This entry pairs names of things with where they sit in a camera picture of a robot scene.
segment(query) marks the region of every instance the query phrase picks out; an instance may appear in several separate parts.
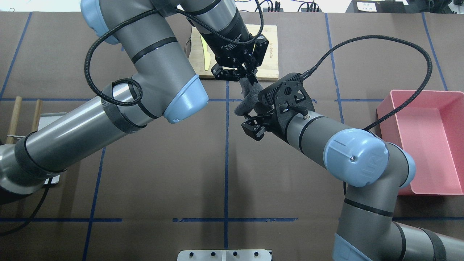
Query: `light blue joint cap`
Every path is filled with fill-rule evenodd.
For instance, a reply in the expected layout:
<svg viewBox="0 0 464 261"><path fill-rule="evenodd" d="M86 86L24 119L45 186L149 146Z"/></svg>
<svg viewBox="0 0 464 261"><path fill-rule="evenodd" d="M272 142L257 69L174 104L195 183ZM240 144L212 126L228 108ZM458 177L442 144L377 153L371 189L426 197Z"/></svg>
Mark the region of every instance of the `light blue joint cap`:
<svg viewBox="0 0 464 261"><path fill-rule="evenodd" d="M174 97L163 116L170 123L178 123L203 109L208 99L200 77L195 74Z"/></svg>
<svg viewBox="0 0 464 261"><path fill-rule="evenodd" d="M396 144L393 144L391 142L389 142L391 145L397 147L401 152L403 152L403 154L405 155L406 157L406 161L407 161L407 166L408 166L408 173L407 173L407 179L406 181L404 182L403 185L401 185L400 189L402 188L405 188L407 187L411 181L414 179L414 177L416 176L416 162L414 161L414 159L412 158L411 155L409 155L409 153L407 153L406 151L404 151L402 148L400 148L398 145Z"/></svg>
<svg viewBox="0 0 464 261"><path fill-rule="evenodd" d="M368 258L338 234L335 234L332 258L334 261L372 261L372 259Z"/></svg>
<svg viewBox="0 0 464 261"><path fill-rule="evenodd" d="M385 143L360 129L346 129L333 135L324 148L326 169L355 187L374 183L388 164Z"/></svg>
<svg viewBox="0 0 464 261"><path fill-rule="evenodd" d="M82 16L84 16L84 20L87 22L87 25L95 31L98 37L101 37L109 31L105 20L103 19L99 0L82 0L81 12ZM118 39L116 39L113 35L108 37L105 42L112 45L119 43Z"/></svg>

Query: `yellow knife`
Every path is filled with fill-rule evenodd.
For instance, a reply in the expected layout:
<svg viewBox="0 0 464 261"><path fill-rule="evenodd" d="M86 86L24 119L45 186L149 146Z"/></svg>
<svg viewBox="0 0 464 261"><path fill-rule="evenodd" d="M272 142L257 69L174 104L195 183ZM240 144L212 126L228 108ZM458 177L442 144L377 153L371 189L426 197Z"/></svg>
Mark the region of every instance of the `yellow knife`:
<svg viewBox="0 0 464 261"><path fill-rule="evenodd" d="M203 54L205 55L205 71L208 71L211 63L211 54L208 52L208 45L206 44L205 39L203 39L203 36L200 35L200 38L201 44L203 45Z"/></svg>

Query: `metal plate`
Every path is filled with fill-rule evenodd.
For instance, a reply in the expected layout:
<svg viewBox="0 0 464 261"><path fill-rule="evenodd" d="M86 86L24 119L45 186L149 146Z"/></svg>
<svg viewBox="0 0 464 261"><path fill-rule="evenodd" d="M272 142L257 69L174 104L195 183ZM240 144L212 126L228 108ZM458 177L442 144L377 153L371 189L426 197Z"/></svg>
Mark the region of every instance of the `metal plate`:
<svg viewBox="0 0 464 261"><path fill-rule="evenodd" d="M51 124L52 122L58 120L59 118L63 117L66 114L67 112L42 113L39 119L39 130L45 128L45 126ZM52 178L52 184L56 184L58 183L58 181L59 181L59 175Z"/></svg>
<svg viewBox="0 0 464 261"><path fill-rule="evenodd" d="M272 251L264 249L240 250L183 250L177 261L272 261Z"/></svg>

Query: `blue tape line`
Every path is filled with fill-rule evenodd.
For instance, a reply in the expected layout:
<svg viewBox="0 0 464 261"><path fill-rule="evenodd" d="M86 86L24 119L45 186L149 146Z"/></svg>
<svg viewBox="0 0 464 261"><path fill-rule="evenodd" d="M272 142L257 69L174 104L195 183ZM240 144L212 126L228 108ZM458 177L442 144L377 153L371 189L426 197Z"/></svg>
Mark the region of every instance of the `blue tape line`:
<svg viewBox="0 0 464 261"><path fill-rule="evenodd" d="M5 92L6 85L8 84L8 79L10 78L11 71L13 69L14 62L16 61L16 57L18 56L19 48L21 47L21 44L24 39L24 35L26 34L27 27L29 26L29 22L31 21L32 17L32 12L29 13L29 16L27 17L26 24L24 25L23 33L21 35L21 38L19 39L18 46L16 47L16 51L14 52L13 59L11 60L10 68L8 69L8 72L6 73L6 78L5 81L3 82L3 87L0 91L0 100L3 97L3 93Z"/></svg>
<svg viewBox="0 0 464 261"><path fill-rule="evenodd" d="M100 187L100 179L102 177L103 159L105 158L105 152L106 147L102 149L102 157L100 158L100 167L98 168L97 183L95 184L95 192L93 194L92 210L90 211L89 226L87 228L87 237L85 238L84 254L82 255L83 261L87 259L87 251L89 250L90 233L92 231L92 224L94 221L93 216L95 214L95 206L97 204L98 188Z"/></svg>
<svg viewBox="0 0 464 261"><path fill-rule="evenodd" d="M229 102L241 102L242 99L228 99ZM209 99L210 102L227 102L227 99Z"/></svg>
<svg viewBox="0 0 464 261"><path fill-rule="evenodd" d="M278 218L229 218L229 222L294 222L296 217L278 217Z"/></svg>
<svg viewBox="0 0 464 261"><path fill-rule="evenodd" d="M226 166L224 177L224 249L229 248L229 81L226 81Z"/></svg>
<svg viewBox="0 0 464 261"><path fill-rule="evenodd" d="M332 49L332 38L330 37L330 27L329 27L329 16L327 13L324 13L325 15L325 26L327 28L327 38L329 39L329 49ZM338 102L338 111L340 112L340 122L345 123L345 119L343 118L343 108L342 108L342 102L341 97L340 97L340 88L338 87L338 80L337 76L335 74L335 59L334 59L334 53L332 52L330 54L330 59L332 60L332 71L334 74L334 81L335 81L335 86L336 86L336 92L337 92L337 102Z"/></svg>
<svg viewBox="0 0 464 261"><path fill-rule="evenodd" d="M294 222L296 217L266 217L266 218L173 218L173 222Z"/></svg>
<svg viewBox="0 0 464 261"><path fill-rule="evenodd" d="M173 222L224 222L225 218L173 218Z"/></svg>
<svg viewBox="0 0 464 261"><path fill-rule="evenodd" d="M337 99L336 102L381 102L383 99Z"/></svg>
<svg viewBox="0 0 464 261"><path fill-rule="evenodd" d="M14 98L3 98L2 101L15 101ZM91 98L24 98L24 102L35 102L36 100L42 100L44 102L87 102L92 100Z"/></svg>
<svg viewBox="0 0 464 261"><path fill-rule="evenodd" d="M463 216L399 216L393 221L464 221Z"/></svg>
<svg viewBox="0 0 464 261"><path fill-rule="evenodd" d="M443 77L443 73L441 72L441 67L440 67L440 63L438 62L437 54L435 53L435 48L433 48L433 43L432 43L432 39L430 38L429 28L427 27L427 21L425 20L424 12L422 12L422 21L424 22L425 33L427 34L427 38L429 39L430 48L432 49L433 58L435 58L435 63L437 64L438 73L440 74L441 82L443 83L443 87L445 91L447 91L448 87L446 86L445 78Z"/></svg>
<svg viewBox="0 0 464 261"><path fill-rule="evenodd" d="M0 218L0 222L26 222L28 218ZM90 218L33 218L32 222L89 222ZM122 222L122 218L96 218L93 222Z"/></svg>

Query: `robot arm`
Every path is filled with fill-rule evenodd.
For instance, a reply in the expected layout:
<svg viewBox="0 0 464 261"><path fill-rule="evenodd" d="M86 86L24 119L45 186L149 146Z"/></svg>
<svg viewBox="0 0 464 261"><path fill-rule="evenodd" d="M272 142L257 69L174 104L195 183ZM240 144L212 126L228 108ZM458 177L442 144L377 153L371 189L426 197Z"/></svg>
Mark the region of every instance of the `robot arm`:
<svg viewBox="0 0 464 261"><path fill-rule="evenodd" d="M178 4L214 50L218 64L237 63L237 68L228 71L216 65L216 68L221 67L218 68L222 72L220 75L233 74L235 80L242 75L254 77L247 72L253 72L259 64L253 56L256 39L248 33L233 0L83 0L83 16L98 36L141 13L159 10L106 39L124 47L137 69L131 80L140 85L143 96L138 97L130 81L113 82L103 89L105 96L125 103L140 101L133 106L120 106L95 97L16 145L2 145L0 191L4 194L3 201L32 194L42 187L45 179L144 128L154 119L164 116L170 123L177 123L206 106L208 96L199 76L163 17L172 14ZM252 41L248 45L226 44L199 23L223 33L225 38Z"/></svg>
<svg viewBox="0 0 464 261"><path fill-rule="evenodd" d="M400 188L415 175L413 158L365 130L314 112L299 73L258 95L266 113L248 117L245 133L270 131L348 186L335 234L335 261L460 261L464 241L392 221Z"/></svg>
<svg viewBox="0 0 464 261"><path fill-rule="evenodd" d="M45 179L158 117L177 123L207 104L199 77L164 18L177 12L178 4L214 51L218 63L212 71L217 79L257 82L253 72L262 63L267 40L248 33L233 0L83 0L84 17L100 36L134 16L159 10L107 39L124 46L137 69L132 79L144 95L134 106L95 97L16 145L0 146L1 199L12 201L37 191ZM252 41L230 43L206 27L227 39ZM289 74L261 91L259 105L266 110L247 115L242 127L256 140L271 131L350 184L335 235L334 260L464 260L464 241L392 222L398 190L414 176L412 158L369 132L315 113L304 78ZM122 102L138 99L128 81L108 85L103 94Z"/></svg>

